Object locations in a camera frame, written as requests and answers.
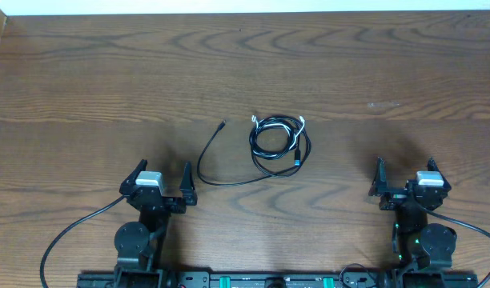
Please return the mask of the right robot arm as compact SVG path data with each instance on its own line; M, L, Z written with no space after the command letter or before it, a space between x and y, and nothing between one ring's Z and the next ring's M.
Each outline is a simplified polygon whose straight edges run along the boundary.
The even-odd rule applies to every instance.
M451 185L435 161L418 171L402 188L388 185L385 162L376 161L376 174L368 192L380 199L381 210L395 212L392 249L400 264L380 274L379 287L444 287L444 270L452 266L456 232L439 223L430 223L428 215L443 204Z

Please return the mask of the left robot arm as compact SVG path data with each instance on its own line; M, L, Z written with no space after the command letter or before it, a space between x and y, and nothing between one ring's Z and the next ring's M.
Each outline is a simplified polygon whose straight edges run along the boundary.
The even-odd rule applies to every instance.
M163 174L147 171L143 159L122 181L119 193L139 212L139 220L122 225L114 236L118 252L114 287L177 287L175 272L160 266L163 243L172 214L184 214L198 201L192 167L186 163L180 197L164 194Z

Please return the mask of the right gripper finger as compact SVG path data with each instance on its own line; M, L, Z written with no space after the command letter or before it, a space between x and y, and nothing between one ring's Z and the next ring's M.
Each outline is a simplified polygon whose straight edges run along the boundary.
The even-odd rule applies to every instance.
M381 197L388 192L388 182L385 170L385 162L382 158L377 158L376 162L376 174L372 181L369 196Z
M452 186L451 184L449 183L449 181L445 178L445 176L442 174L442 172L440 171L440 169L438 168L437 164L436 164L436 161L433 157L430 157L428 159L428 163L427 163L427 170L428 172L432 172L434 174L438 174L440 176L440 180L442 182L442 187L447 190L447 191L450 191L452 189Z

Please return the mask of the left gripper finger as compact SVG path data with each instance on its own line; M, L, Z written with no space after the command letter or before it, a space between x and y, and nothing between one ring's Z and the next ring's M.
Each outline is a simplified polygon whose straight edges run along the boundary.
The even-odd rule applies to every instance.
M147 168L147 160L142 159L135 169L122 181L119 187L119 193L121 195L132 195L136 190L136 179L142 171Z
M194 178L192 174L192 165L187 162L183 170L183 178L179 186L182 192L183 199L187 206L196 206L198 202L198 195L196 193Z

